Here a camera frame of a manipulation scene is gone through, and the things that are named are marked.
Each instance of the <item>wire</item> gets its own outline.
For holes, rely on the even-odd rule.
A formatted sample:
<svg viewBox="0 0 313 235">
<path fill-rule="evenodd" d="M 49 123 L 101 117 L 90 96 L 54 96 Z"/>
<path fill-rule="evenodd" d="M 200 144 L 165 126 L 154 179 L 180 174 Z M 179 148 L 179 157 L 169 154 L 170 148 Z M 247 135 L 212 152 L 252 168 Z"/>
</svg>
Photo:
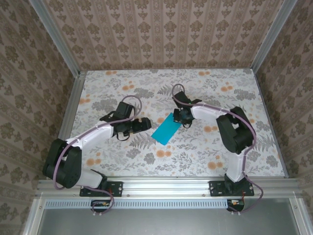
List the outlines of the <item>wire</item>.
<svg viewBox="0 0 313 235">
<path fill-rule="evenodd" d="M 116 138 L 117 138 L 119 141 L 122 141 L 122 142 L 128 140 L 130 136 L 131 136 L 131 135 L 128 135 L 126 139 L 120 140 L 119 137 L 118 137 L 118 133 L 116 134 Z"/>
<path fill-rule="evenodd" d="M 243 210 L 243 211 L 241 211 L 241 212 L 237 211 L 236 209 L 234 209 L 234 208 L 232 208 L 232 207 L 229 207 L 229 208 L 231 208 L 232 210 L 234 210 L 236 213 L 248 212 L 249 210 L 251 210 L 252 208 L 254 208 L 254 207 L 261 201 L 261 199 L 262 199 L 262 197 L 263 197 L 263 195 L 264 195 L 263 189 L 262 189 L 260 186 L 258 186 L 256 183 L 254 183 L 252 180 L 250 180 L 250 179 L 246 176 L 246 173 L 245 173 L 246 155 L 247 155 L 247 153 L 248 153 L 250 150 L 252 150 L 252 149 L 255 147 L 256 140 L 257 140 L 255 130 L 253 129 L 253 127 L 251 126 L 251 124 L 249 124 L 249 123 L 248 123 L 246 120 L 244 120 L 241 116 L 239 116 L 239 115 L 237 115 L 237 114 L 235 114 L 235 113 L 233 113 L 233 112 L 231 112 L 231 111 L 228 111 L 228 110 L 225 110 L 225 109 L 221 109 L 221 108 L 217 108 L 217 107 L 212 106 L 212 105 L 209 105 L 209 104 L 188 104 L 188 103 L 183 103 L 183 102 L 179 101 L 179 100 L 176 99 L 175 96 L 174 96 L 174 89 L 175 89 L 175 87 L 177 87 L 177 86 L 180 86 L 180 87 L 182 88 L 183 92 L 185 93 L 185 88 L 184 88 L 184 86 L 183 86 L 182 84 L 177 83 L 177 84 L 175 84 L 175 85 L 173 86 L 173 88 L 172 88 L 172 97 L 173 97 L 173 99 L 174 99 L 177 103 L 182 104 L 182 105 L 187 105 L 187 106 L 204 106 L 204 107 L 207 107 L 207 108 L 216 110 L 216 111 L 220 111 L 220 112 L 223 112 L 223 113 L 230 114 L 230 115 L 232 115 L 233 117 L 235 117 L 235 118 L 239 119 L 240 121 L 242 121 L 242 122 L 247 126 L 247 128 L 249 128 L 249 130 L 251 131 L 251 133 L 252 133 L 252 135 L 253 135 L 253 143 L 252 143 L 252 145 L 251 145 L 248 149 L 246 149 L 245 152 L 244 152 L 242 174 L 244 175 L 244 177 L 246 178 L 247 181 L 249 181 L 251 184 L 255 185 L 255 186 L 261 191 L 261 194 L 260 194 L 260 197 L 258 198 L 258 200 L 257 200 L 250 208 L 245 209 L 245 210 Z"/>
<path fill-rule="evenodd" d="M 61 152 L 59 158 L 58 158 L 58 161 L 55 165 L 55 169 L 54 169 L 54 172 L 53 172 L 53 185 L 54 185 L 54 188 L 56 190 L 62 190 L 64 189 L 64 187 L 58 187 L 57 185 L 57 182 L 56 182 L 56 178 L 57 178 L 57 172 L 58 172 L 58 169 L 59 169 L 59 166 L 60 166 L 60 163 L 61 163 L 61 160 L 62 160 L 62 157 L 65 155 L 65 153 L 67 152 L 67 150 L 74 144 L 76 143 L 77 141 L 79 141 L 79 139 L 85 137 L 86 135 L 96 131 L 98 128 L 101 128 L 101 127 L 104 127 L 104 126 L 107 126 L 107 125 L 111 125 L 111 124 L 115 124 L 115 123 L 120 123 L 120 122 L 124 122 L 124 121 L 129 121 L 129 120 L 132 120 L 134 117 L 136 117 L 138 114 L 140 114 L 141 112 L 141 109 L 142 109 L 142 102 L 140 100 L 140 98 L 138 98 L 137 96 L 135 95 L 127 95 L 125 96 L 122 101 L 124 101 L 126 98 L 129 98 L 129 97 L 133 97 L 133 98 L 136 98 L 138 101 L 139 101 L 139 110 L 136 114 L 134 114 L 132 117 L 129 117 L 129 118 L 126 118 L 126 119 L 122 119 L 122 120 L 117 120 L 117 121 L 111 121 L 111 122 L 106 122 L 106 123 L 102 123 L 100 124 L 99 126 L 95 126 L 93 128 L 91 128 L 90 130 L 86 131 L 85 133 L 81 134 L 80 136 L 78 136 L 76 139 L 74 139 L 72 142 L 70 142 L 69 144 L 67 144 L 67 146 L 63 149 L 63 151 Z"/>
<path fill-rule="evenodd" d="M 245 202 L 245 192 L 243 191 L 243 197 L 241 198 L 243 202 Z"/>
<path fill-rule="evenodd" d="M 112 209 L 112 207 L 114 206 L 114 203 L 115 203 L 115 199 L 114 199 L 114 197 L 113 197 L 113 195 L 111 193 L 109 193 L 108 191 L 101 190 L 101 189 L 96 189 L 96 188 L 90 188 L 90 187 L 84 187 L 84 188 L 89 189 L 91 191 L 95 191 L 95 192 L 103 192 L 106 195 L 110 196 L 110 198 L 111 198 L 110 206 L 104 212 L 101 212 L 101 214 L 108 213 Z M 96 204 L 99 204 L 99 203 L 102 203 L 102 202 L 100 202 L 100 201 L 93 202 L 93 205 L 92 205 L 92 208 L 91 208 L 93 214 L 97 213 L 97 212 L 94 211 L 94 206 Z"/>
</svg>

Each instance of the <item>table surface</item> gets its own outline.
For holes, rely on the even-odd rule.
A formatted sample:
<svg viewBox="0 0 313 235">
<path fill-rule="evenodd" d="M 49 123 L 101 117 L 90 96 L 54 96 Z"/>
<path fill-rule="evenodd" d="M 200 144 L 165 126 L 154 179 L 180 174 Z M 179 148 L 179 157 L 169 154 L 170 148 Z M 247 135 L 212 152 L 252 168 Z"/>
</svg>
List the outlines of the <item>table surface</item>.
<svg viewBox="0 0 313 235">
<path fill-rule="evenodd" d="M 240 106 L 257 133 L 257 145 L 248 153 L 248 176 L 285 176 L 278 146 L 268 123 L 259 89 L 250 69 L 88 71 L 71 136 L 91 128 L 117 108 L 122 98 L 135 94 L 152 128 L 127 141 L 103 140 L 83 152 L 83 167 L 115 176 L 222 176 L 230 153 L 224 147 L 215 121 L 194 120 L 180 127 L 166 146 L 152 133 L 176 108 L 172 86 L 181 83 L 191 99 L 231 109 Z M 138 107 L 133 98 L 125 100 Z"/>
</svg>

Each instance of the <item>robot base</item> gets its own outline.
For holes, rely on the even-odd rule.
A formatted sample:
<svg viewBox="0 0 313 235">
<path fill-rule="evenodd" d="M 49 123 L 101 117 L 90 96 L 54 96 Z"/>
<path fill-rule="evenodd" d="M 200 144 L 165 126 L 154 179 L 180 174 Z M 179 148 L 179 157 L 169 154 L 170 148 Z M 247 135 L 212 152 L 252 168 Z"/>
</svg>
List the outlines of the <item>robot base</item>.
<svg viewBox="0 0 313 235">
<path fill-rule="evenodd" d="M 232 182 L 225 174 L 224 181 L 210 181 L 209 188 L 211 197 L 225 196 L 254 196 L 253 185 L 243 178 L 239 182 Z"/>
<path fill-rule="evenodd" d="M 105 190 L 112 194 L 113 197 L 121 197 L 123 192 L 123 182 L 122 181 L 108 181 L 108 177 L 98 171 L 92 170 L 102 176 L 102 181 L 100 182 L 97 189 Z M 79 192 L 81 197 L 110 197 L 103 192 L 96 192 L 89 190 L 87 188 L 81 188 Z"/>
</svg>

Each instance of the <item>wall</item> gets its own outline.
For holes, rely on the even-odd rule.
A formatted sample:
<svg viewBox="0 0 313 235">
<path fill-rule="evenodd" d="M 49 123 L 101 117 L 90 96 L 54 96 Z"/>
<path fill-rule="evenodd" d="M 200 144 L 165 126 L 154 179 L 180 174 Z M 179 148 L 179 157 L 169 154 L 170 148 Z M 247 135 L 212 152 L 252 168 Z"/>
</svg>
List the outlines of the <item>wall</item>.
<svg viewBox="0 0 313 235">
<path fill-rule="evenodd" d="M 0 234 L 27 220 L 73 78 L 27 0 L 0 1 Z"/>
<path fill-rule="evenodd" d="M 283 0 L 44 0 L 81 70 L 249 67 Z"/>
<path fill-rule="evenodd" d="M 257 77 L 291 177 L 313 217 L 313 1 L 298 0 Z"/>
</svg>

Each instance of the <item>blue cloth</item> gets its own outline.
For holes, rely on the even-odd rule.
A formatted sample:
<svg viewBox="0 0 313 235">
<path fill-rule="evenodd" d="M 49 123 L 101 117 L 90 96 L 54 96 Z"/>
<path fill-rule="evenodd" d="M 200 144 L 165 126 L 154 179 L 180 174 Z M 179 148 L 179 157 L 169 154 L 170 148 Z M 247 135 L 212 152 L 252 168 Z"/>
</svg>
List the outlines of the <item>blue cloth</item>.
<svg viewBox="0 0 313 235">
<path fill-rule="evenodd" d="M 159 143 L 166 145 L 180 126 L 181 123 L 174 122 L 173 113 L 170 113 L 165 121 L 152 134 L 152 138 Z"/>
</svg>

